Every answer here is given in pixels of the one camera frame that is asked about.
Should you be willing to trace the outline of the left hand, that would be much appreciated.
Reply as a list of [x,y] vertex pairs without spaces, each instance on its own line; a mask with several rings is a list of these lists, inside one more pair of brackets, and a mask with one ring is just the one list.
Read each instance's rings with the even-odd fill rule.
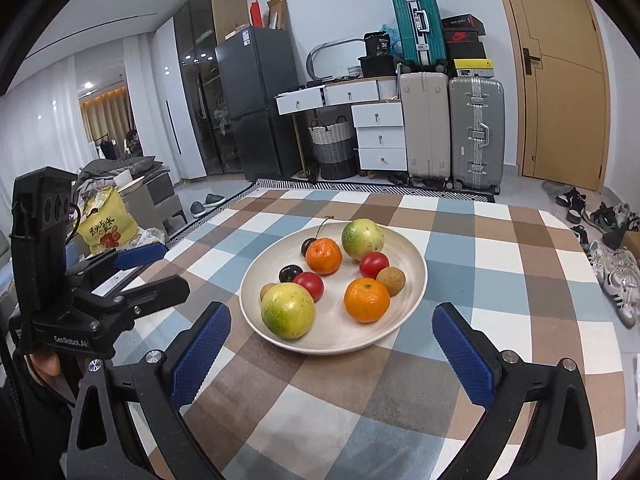
[[56,393],[60,392],[56,378],[61,374],[60,358],[54,351],[40,350],[29,354],[25,358],[32,378],[40,386],[47,386]]

